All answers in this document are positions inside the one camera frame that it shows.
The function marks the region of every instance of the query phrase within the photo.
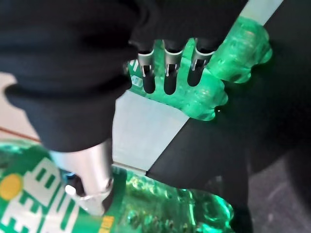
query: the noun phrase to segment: bottle label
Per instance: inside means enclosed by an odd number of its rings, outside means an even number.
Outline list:
[[[65,193],[43,148],[0,156],[0,233],[113,233],[126,171],[116,169],[114,201],[105,216],[94,217]]]

